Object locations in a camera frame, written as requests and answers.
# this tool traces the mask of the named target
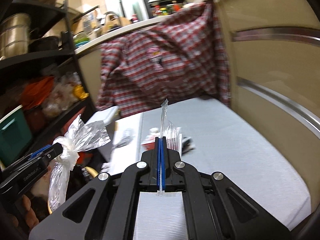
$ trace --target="shelf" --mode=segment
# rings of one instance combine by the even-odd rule
[[[30,31],[37,29],[38,32],[31,34],[31,39],[41,38],[56,23],[66,16],[66,10],[40,3],[38,0],[13,0],[2,20],[16,13],[27,13],[31,18]]]
[[[162,3],[162,2],[169,2],[169,1],[176,1],[176,0],[153,0],[151,2],[148,2],[148,4]]]
[[[60,7],[62,5],[63,5],[62,3],[56,2],[56,6]],[[77,9],[74,9],[72,7],[68,7],[68,14],[70,16],[70,20],[72,20],[77,15],[82,14],[82,12],[80,12]]]
[[[0,61],[0,88],[10,85],[18,78],[33,78],[40,69],[52,63],[60,65],[71,58],[74,51],[69,49],[30,52]]]
[[[42,61],[47,58],[55,58],[58,63],[62,63],[71,57],[73,54],[73,50],[69,49],[61,49],[61,50],[45,50],[45,51],[37,51],[30,52],[23,55],[18,55],[14,57],[9,57],[0,61],[0,71],[5,68],[19,66],[19,65],[27,65],[32,61],[32,64],[35,64],[36,61]]]
[[[54,139],[54,136],[60,133],[63,126],[83,107],[88,106],[90,103],[90,98],[78,101],[73,104],[68,110],[62,112],[58,117],[49,123],[46,128],[33,139],[31,147],[29,147],[26,154],[35,152],[47,144],[51,143],[50,140]]]

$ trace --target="plaid shirt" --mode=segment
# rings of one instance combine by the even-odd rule
[[[97,108],[120,107],[121,116],[197,97],[229,104],[229,70],[212,3],[184,8],[143,32],[101,46],[102,85]]]

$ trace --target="plastic bag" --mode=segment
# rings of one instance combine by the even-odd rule
[[[77,102],[78,98],[73,95],[73,90],[73,85],[66,76],[63,76],[41,105],[44,115],[48,119],[52,119]]]
[[[88,151],[110,142],[103,121],[84,124],[80,115],[71,123],[64,136],[57,137],[53,143],[60,143],[63,152],[56,157],[49,186],[49,206],[55,211],[66,201],[70,171],[76,165],[78,152]]]
[[[39,106],[50,94],[54,77],[43,77],[28,84],[21,95],[23,110]]]

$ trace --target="white table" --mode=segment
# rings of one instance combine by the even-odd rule
[[[130,117],[140,124],[137,141],[141,142],[150,128],[160,127],[160,116],[159,108]],[[310,194],[300,175],[262,135],[222,103],[193,98],[169,105],[167,116],[175,126],[182,127],[183,135],[192,137],[196,146],[182,156],[183,161],[207,174],[223,172],[290,230],[311,213]],[[138,142],[130,147],[125,164],[114,162],[112,157],[118,172],[140,160],[144,149]],[[121,153],[116,159],[123,160]],[[155,208],[156,203],[167,210]],[[148,229],[154,237],[146,233]],[[140,194],[134,239],[186,239],[185,230],[180,194]]]

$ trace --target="tied plastic bag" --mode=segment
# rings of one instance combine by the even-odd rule
[[[71,123],[64,136],[57,137],[63,152],[56,157],[49,186],[49,206],[55,211],[66,201],[70,171],[79,158],[78,152],[88,151],[109,143],[111,140],[103,121],[84,124],[80,115]]]

